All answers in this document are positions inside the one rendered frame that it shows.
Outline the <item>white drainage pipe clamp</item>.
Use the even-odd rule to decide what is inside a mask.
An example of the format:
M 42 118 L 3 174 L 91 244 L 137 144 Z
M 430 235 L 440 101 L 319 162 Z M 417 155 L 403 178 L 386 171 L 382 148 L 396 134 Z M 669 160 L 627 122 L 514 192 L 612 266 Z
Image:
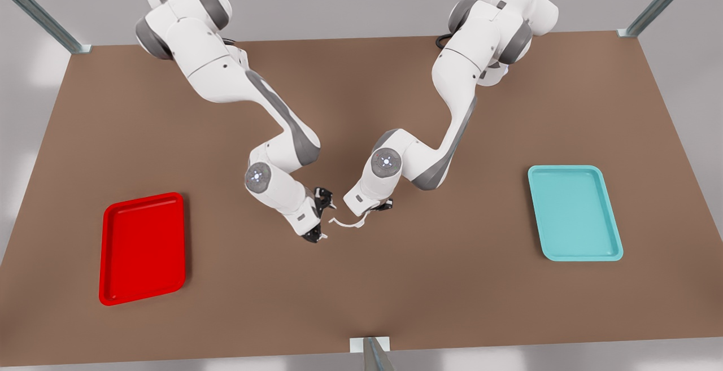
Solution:
M 344 224 L 344 222 L 338 221 L 338 219 L 336 219 L 335 217 L 330 219 L 328 222 L 330 224 L 333 223 L 333 224 L 340 225 L 341 227 L 344 227 L 346 229 L 359 229 L 365 224 L 365 220 L 369 214 L 370 214 L 370 211 L 364 212 L 364 214 L 360 217 L 359 221 L 354 222 L 353 224 Z

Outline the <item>red rectangular tray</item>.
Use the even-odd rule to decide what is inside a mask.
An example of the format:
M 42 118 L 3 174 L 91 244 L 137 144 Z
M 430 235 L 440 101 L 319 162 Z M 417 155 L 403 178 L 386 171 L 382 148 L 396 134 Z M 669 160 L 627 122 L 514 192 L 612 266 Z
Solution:
M 156 194 L 103 215 L 99 301 L 106 306 L 178 291 L 186 280 L 184 199 Z

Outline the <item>teal rectangular tray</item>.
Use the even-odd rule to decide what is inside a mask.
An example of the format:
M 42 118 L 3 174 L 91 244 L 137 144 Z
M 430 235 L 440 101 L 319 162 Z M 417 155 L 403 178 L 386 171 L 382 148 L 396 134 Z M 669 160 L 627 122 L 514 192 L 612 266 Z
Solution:
M 533 165 L 528 181 L 542 252 L 554 262 L 615 262 L 624 255 L 602 171 Z

